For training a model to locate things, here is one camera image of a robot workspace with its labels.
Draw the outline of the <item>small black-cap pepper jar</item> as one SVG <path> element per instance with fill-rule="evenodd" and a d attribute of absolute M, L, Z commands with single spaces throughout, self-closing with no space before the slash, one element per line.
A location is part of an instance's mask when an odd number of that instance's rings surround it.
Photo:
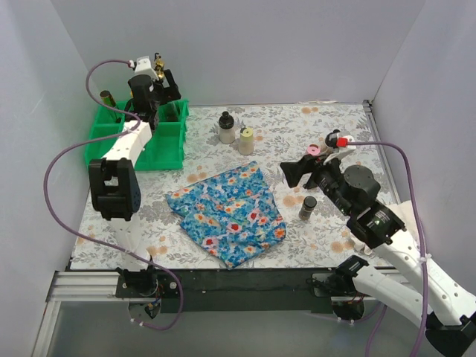
<path fill-rule="evenodd" d="M 299 218 L 301 220 L 308 220 L 310 219 L 313 210 L 317 205 L 317 200 L 313 196 L 306 196 L 302 202 L 300 211 L 299 211 Z"/>

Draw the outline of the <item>yellow-label spice tube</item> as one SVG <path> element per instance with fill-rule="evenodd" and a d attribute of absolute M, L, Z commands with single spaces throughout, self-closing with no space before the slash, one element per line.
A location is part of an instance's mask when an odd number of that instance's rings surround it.
<path fill-rule="evenodd" d="M 120 123 L 120 114 L 116 112 L 115 110 L 111 110 L 110 108 L 116 109 L 118 106 L 115 102 L 115 99 L 113 98 L 112 94 L 108 90 L 102 90 L 100 92 L 100 99 L 103 101 L 103 103 L 108 106 L 108 109 L 106 112 L 109 114 L 111 119 L 115 123 Z"/>

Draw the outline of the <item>tall oil bottle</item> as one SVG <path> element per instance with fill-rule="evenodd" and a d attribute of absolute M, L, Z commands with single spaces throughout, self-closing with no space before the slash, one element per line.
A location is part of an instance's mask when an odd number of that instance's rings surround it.
<path fill-rule="evenodd" d="M 161 58 L 161 55 L 159 52 L 155 53 L 154 56 L 154 72 L 158 78 L 159 81 L 163 80 L 165 78 L 164 75 L 164 62 Z"/>

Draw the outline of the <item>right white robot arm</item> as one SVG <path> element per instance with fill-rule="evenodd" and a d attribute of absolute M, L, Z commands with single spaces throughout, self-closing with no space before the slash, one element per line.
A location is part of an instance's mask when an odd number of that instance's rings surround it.
<path fill-rule="evenodd" d="M 405 223 L 377 200 L 380 185 L 366 167 L 340 168 L 340 160 L 305 155 L 280 168 L 290 187 L 309 175 L 306 189 L 320 188 L 347 216 L 352 235 L 387 260 L 408 281 L 389 278 L 353 255 L 330 280 L 344 295 L 361 292 L 425 327 L 428 342 L 444 356 L 462 356 L 475 341 L 475 296 L 450 278 L 430 257 L 421 258 L 419 245 Z"/>

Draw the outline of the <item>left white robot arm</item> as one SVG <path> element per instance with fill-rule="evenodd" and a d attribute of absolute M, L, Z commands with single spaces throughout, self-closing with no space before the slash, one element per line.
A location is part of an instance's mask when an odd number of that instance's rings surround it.
<path fill-rule="evenodd" d="M 128 85 L 132 98 L 124 106 L 124 135 L 102 158 L 90 161 L 89 181 L 93 208 L 109 223 L 124 250 L 117 271 L 125 287 L 148 298 L 158 293 L 158 279 L 139 234 L 141 191 L 135 164 L 158 127 L 159 107 L 181 99 L 181 94 L 169 69 L 157 77 L 138 71 Z"/>

